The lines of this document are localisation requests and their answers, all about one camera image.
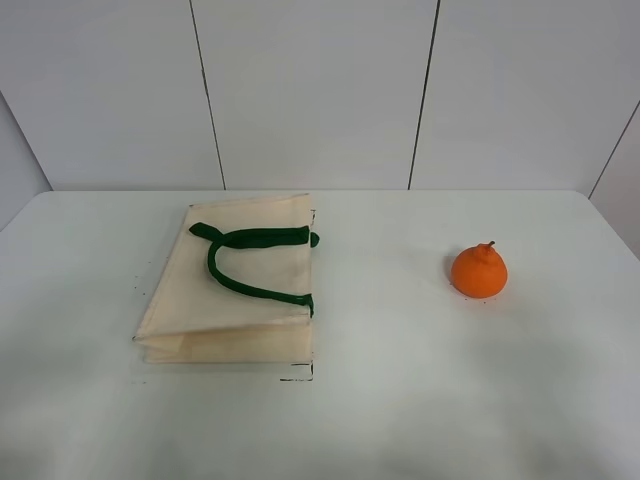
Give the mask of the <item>white linen bag green handles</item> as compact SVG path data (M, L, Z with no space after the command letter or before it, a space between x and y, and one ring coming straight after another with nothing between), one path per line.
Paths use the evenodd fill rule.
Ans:
M188 207L133 337L148 363L311 362L308 194Z

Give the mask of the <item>orange fruit with stem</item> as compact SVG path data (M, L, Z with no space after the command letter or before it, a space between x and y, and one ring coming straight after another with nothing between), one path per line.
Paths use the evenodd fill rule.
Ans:
M508 269L494 245L494 241L480 243L463 250L454 259L450 280L460 293L484 299L504 289L508 281Z

